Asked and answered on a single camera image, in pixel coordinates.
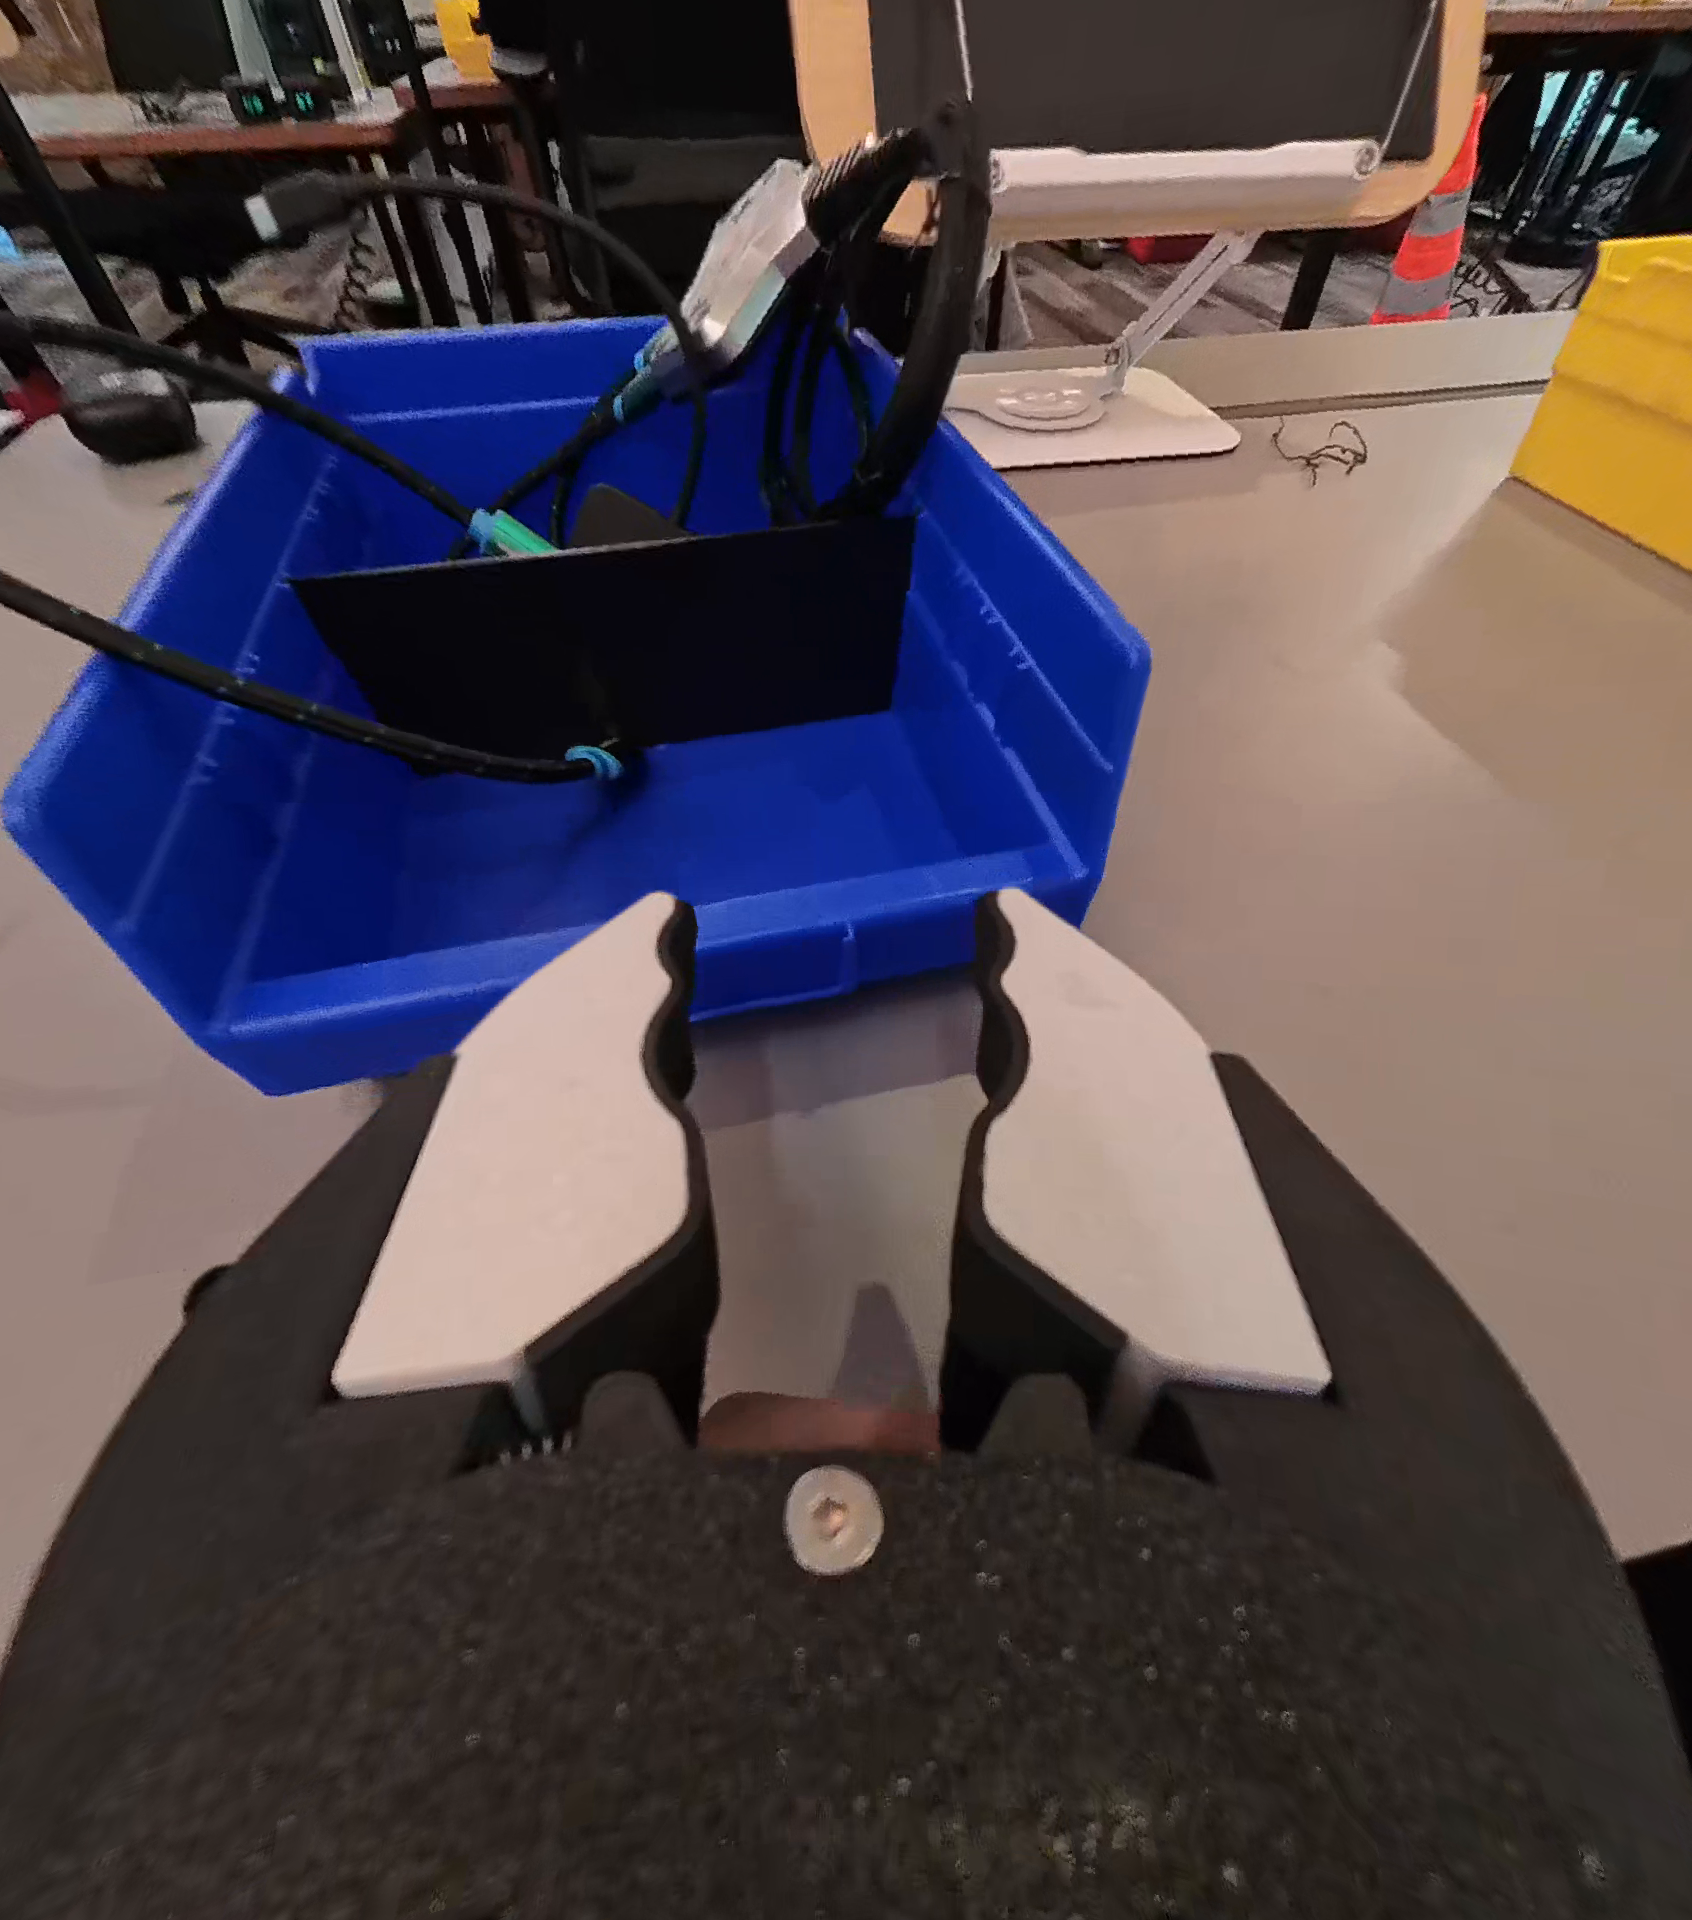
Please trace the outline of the background wooden table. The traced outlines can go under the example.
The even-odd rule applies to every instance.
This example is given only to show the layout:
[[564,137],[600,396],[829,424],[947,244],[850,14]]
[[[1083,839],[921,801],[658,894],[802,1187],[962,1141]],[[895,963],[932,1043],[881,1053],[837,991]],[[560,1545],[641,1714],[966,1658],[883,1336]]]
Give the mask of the background wooden table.
[[[226,97],[186,97],[190,116],[175,125],[148,118],[120,94],[19,94],[15,108],[46,162],[112,162],[168,156],[397,156],[421,152],[418,104],[404,88],[370,94],[338,118],[238,125]],[[444,85],[433,94],[437,121],[500,125],[512,116],[512,97],[500,83]]]

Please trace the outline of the black bin divider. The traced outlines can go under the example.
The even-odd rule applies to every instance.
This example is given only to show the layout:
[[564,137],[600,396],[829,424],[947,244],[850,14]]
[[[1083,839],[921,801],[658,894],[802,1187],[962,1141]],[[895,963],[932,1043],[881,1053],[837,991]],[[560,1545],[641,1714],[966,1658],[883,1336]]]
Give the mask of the black bin divider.
[[891,709],[914,517],[294,579],[383,727],[503,757]]

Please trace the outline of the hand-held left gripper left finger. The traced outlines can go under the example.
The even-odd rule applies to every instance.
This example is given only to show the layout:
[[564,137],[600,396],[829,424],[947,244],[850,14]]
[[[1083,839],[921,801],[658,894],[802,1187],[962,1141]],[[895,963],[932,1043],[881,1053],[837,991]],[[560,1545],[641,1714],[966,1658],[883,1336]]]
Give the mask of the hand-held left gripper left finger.
[[644,894],[455,1049],[353,1323],[346,1403],[496,1385],[532,1437],[644,1375],[692,1430],[719,1310],[688,1113],[697,919]]

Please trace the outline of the black tripod pole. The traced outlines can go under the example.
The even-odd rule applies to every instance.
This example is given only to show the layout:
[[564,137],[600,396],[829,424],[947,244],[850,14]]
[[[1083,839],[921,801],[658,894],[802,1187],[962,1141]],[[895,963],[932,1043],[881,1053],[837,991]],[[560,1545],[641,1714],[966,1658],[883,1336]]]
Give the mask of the black tripod pole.
[[24,121],[4,83],[0,156],[8,173],[16,179],[19,190],[24,193],[28,203],[34,207],[42,227],[50,233],[56,249],[61,254],[71,282],[91,307],[93,322],[134,337],[137,326],[127,302],[120,302],[111,274],[104,273],[104,265],[75,226],[69,203],[61,196],[57,181],[52,179],[50,162],[39,152],[34,136],[24,130]]

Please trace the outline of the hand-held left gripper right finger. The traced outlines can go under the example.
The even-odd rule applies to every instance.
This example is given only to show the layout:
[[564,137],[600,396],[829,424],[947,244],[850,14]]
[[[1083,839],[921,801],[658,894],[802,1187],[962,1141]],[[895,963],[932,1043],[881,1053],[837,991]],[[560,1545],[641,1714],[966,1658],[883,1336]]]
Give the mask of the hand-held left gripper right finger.
[[1065,1385],[1099,1449],[1186,1395],[1328,1407],[1334,1364],[1197,1024],[1020,890],[976,906],[979,1113],[948,1246],[942,1449]]

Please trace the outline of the white screen stand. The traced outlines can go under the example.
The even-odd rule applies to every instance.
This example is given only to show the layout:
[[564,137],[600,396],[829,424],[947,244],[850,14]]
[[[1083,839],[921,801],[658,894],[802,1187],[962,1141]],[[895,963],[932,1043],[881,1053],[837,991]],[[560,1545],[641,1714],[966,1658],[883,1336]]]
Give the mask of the white screen stand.
[[1365,140],[1249,152],[1006,148],[992,155],[990,243],[1192,233],[1209,243],[1096,362],[1006,370],[972,355],[947,414],[999,473],[1221,459],[1240,429],[1143,359],[1273,227],[1338,226],[1380,171]]

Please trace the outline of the black braided cable green plugs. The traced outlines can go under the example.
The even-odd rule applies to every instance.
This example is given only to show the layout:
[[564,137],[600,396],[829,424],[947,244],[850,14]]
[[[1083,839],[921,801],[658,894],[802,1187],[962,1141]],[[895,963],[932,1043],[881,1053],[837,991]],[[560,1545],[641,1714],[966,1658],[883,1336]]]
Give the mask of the black braided cable green plugs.
[[[289,396],[252,370],[238,370],[223,362],[202,362],[181,348],[145,341],[134,333],[78,323],[69,319],[24,319],[0,310],[0,348],[16,345],[57,345],[75,348],[112,362],[120,370],[168,374],[178,382],[196,382],[219,396],[249,402],[256,409],[281,417],[300,430],[331,444],[363,467],[375,470],[407,495],[418,496],[433,514],[444,517],[462,533],[503,536],[518,524],[500,514],[475,514],[421,470],[370,443],[356,429],[325,414],[304,398]],[[429,777],[470,777],[488,782],[521,784],[562,784],[562,782],[622,782],[637,764],[637,749],[614,721],[604,721],[599,742],[571,747],[560,760],[552,757],[511,757],[477,747],[458,747],[388,727],[375,718],[363,718],[341,709],[318,705],[304,694],[292,694],[277,687],[264,687],[230,670],[190,658],[163,643],[139,636],[112,620],[96,618],[75,603],[39,590],[15,574],[0,570],[0,607],[28,624],[85,646],[96,655],[123,662],[134,670],[183,687],[226,709],[257,714],[268,721],[297,727],[320,739],[334,739],[346,747],[360,747],[388,754]]]

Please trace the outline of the white hub adapter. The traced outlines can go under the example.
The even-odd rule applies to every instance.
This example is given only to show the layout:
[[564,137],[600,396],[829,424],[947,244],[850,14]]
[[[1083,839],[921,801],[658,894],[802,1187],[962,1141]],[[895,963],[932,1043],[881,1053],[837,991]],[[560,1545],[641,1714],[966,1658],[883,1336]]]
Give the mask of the white hub adapter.
[[813,162],[773,160],[719,218],[681,299],[707,374],[739,367],[820,254],[809,210],[817,179]]

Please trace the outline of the orange traffic cone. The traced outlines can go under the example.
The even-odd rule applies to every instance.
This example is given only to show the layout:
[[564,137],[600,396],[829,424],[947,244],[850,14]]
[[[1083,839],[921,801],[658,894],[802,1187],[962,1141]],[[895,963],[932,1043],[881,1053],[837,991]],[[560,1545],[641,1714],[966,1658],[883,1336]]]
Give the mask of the orange traffic cone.
[[1442,323],[1454,310],[1460,255],[1468,237],[1486,94],[1476,94],[1468,136],[1434,193],[1412,212],[1391,274],[1371,313],[1375,326]]

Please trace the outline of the grey desk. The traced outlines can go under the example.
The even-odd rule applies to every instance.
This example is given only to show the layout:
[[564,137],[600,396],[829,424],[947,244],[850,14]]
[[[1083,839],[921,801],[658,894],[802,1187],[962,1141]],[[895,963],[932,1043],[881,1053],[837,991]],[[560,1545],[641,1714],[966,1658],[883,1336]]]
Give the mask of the grey desk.
[[[1183,343],[1240,451],[1017,492],[1153,646],[1091,938],[1506,1351],[1692,1751],[1692,577],[1508,478],[1563,333]],[[0,611],[0,791],[78,665]],[[0,830],[0,1661],[186,1289],[370,1108],[197,1053]]]

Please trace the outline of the small black device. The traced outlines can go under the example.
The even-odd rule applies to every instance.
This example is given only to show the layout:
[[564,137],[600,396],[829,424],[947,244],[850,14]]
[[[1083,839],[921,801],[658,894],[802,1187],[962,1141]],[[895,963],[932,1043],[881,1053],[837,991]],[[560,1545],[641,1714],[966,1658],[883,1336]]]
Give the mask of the small black device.
[[202,444],[186,388],[159,370],[71,377],[61,391],[61,419],[108,467],[181,459]]

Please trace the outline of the blue plastic bin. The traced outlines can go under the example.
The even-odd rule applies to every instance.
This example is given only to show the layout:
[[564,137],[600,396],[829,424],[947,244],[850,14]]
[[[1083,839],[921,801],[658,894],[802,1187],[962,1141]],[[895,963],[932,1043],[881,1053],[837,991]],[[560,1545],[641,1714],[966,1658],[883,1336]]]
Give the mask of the blue plastic bin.
[[[711,398],[688,537],[772,529],[769,362]],[[976,899],[1080,923],[1153,655],[1005,478],[942,425],[891,709],[637,749],[622,782],[429,777],[93,658],[0,814],[205,1057],[267,1096],[390,1078],[644,894],[697,915],[692,1012],[962,965]],[[120,624],[370,716],[294,579],[448,562],[455,528],[277,417],[242,429]]]

